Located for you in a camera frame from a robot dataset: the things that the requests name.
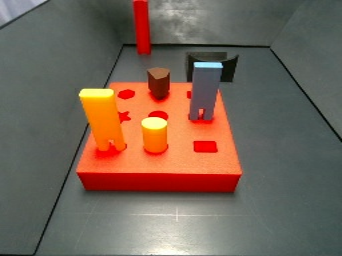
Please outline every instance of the red pole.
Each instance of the red pole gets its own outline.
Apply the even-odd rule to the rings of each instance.
[[[134,20],[138,54],[151,54],[147,0],[134,0]]]

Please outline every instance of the light blue block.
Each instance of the light blue block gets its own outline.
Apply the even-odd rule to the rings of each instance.
[[[200,109],[203,120],[213,119],[222,69],[221,62],[194,63],[190,120],[199,120]]]

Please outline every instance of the red square base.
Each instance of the red square base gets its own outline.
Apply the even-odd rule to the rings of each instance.
[[[170,94],[154,100],[147,83],[112,83],[127,149],[100,152],[88,137],[78,175],[87,190],[234,192],[242,168],[227,114],[218,93],[211,121],[190,121],[191,83],[171,83]],[[168,149],[143,149],[142,120],[167,119]]]

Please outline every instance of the yellow block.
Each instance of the yellow block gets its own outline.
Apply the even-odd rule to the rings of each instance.
[[[110,149],[110,140],[114,141],[116,150],[124,150],[126,143],[114,90],[83,89],[79,96],[99,150]]]
[[[148,117],[142,121],[144,149],[151,153],[167,150],[167,121],[159,117]]]

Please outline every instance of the brown block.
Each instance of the brown block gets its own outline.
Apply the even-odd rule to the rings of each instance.
[[[170,69],[151,68],[147,70],[147,75],[151,93],[158,100],[162,100],[170,90]]]

